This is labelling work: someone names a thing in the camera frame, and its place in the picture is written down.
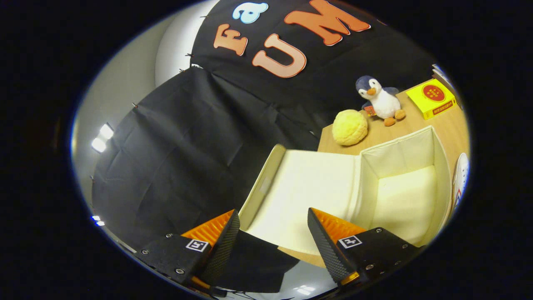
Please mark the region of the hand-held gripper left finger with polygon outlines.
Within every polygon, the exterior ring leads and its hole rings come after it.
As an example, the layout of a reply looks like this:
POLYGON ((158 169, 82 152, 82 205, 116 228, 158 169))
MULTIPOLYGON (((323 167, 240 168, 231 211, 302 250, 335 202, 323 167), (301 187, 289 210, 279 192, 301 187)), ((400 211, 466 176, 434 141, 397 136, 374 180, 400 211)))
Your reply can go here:
POLYGON ((135 257, 185 288, 207 292, 223 275, 239 228, 239 213, 230 210, 182 234, 156 238, 135 257))

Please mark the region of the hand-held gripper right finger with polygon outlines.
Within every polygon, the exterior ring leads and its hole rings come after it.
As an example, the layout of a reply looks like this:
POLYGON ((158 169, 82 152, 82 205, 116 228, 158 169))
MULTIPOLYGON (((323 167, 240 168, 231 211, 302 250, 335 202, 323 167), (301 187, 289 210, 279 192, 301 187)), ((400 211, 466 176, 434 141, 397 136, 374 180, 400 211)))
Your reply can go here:
POLYGON ((366 230, 314 207, 308 209, 308 228, 327 271, 339 287, 377 281, 424 249, 383 227, 366 230))

